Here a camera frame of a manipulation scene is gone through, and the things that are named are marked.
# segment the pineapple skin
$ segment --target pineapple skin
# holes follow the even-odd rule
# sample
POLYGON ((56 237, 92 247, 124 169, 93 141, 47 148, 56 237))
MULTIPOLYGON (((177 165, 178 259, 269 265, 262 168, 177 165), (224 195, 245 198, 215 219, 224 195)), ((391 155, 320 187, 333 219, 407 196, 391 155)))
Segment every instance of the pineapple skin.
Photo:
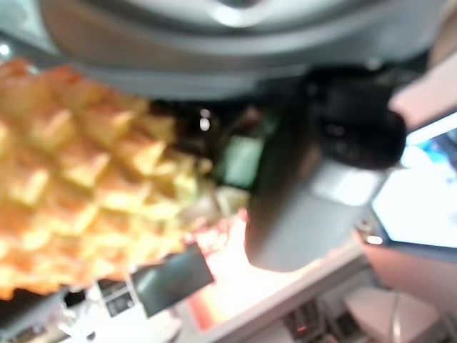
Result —
POLYGON ((198 195, 174 121, 64 66, 0 65, 0 299, 126 275, 184 249, 198 195))

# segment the black object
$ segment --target black object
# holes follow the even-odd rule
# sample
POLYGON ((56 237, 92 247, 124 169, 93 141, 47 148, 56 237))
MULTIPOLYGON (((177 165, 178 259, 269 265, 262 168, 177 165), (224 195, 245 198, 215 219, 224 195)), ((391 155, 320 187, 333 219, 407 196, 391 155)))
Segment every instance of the black object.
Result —
POLYGON ((65 305, 67 308, 76 306, 77 304, 82 303, 86 300, 86 291, 82 290, 80 292, 69 292, 65 297, 65 305))
POLYGON ((143 267, 131 275, 148 317, 187 298, 214 281, 197 244, 169 257, 160 266, 143 267))
POLYGON ((65 291, 41 296, 23 289, 9 301, 0 300, 0 342, 8 341, 34 325, 43 324, 62 303, 65 291))
POLYGON ((129 292, 123 293, 106 302, 106 307, 108 308, 108 312, 111 317, 115 317, 133 306, 134 301, 129 292))

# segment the display screen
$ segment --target display screen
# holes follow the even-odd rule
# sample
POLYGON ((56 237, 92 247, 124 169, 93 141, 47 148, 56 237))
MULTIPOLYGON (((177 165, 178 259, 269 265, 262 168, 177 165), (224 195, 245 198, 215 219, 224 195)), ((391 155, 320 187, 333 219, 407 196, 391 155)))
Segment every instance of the display screen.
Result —
POLYGON ((197 244, 159 266, 144 267, 131 275, 148 317, 187 298, 214 281, 197 244))
POLYGON ((392 241, 457 248, 457 135, 455 127, 438 127, 410 135, 406 168, 392 173, 373 202, 392 241))

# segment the bright light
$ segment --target bright light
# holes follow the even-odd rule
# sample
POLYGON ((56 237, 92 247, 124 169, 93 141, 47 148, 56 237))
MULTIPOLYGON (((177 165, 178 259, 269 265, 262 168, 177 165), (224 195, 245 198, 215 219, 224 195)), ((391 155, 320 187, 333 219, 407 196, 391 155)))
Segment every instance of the bright light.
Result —
POLYGON ((6 44, 0 44, 0 55, 8 56, 11 53, 11 49, 6 44))
POLYGON ((383 239, 380 236, 368 236, 366 237, 366 242, 374 245, 383 244, 383 239))
POLYGON ((410 145, 420 144, 455 128, 457 128, 457 112, 411 132, 406 142, 410 145))
POLYGON ((207 118, 201 118, 200 119, 200 129, 202 131, 208 131, 209 127, 211 126, 211 123, 207 118))
POLYGON ((211 112, 208 111, 207 109, 202 109, 200 111, 200 115, 203 117, 203 118, 209 118, 211 116, 211 112))

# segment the gray surface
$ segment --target gray surface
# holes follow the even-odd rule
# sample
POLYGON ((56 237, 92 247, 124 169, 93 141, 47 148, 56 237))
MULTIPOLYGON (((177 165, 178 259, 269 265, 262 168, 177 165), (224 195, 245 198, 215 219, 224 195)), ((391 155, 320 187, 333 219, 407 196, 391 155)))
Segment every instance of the gray surface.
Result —
POLYGON ((171 27, 145 11, 115 9, 118 1, 104 1, 103 8, 94 6, 100 0, 40 4, 56 45, 85 72, 134 93, 209 99, 245 94, 309 66, 411 57, 431 45, 443 2, 361 1, 350 11, 267 34, 171 27))

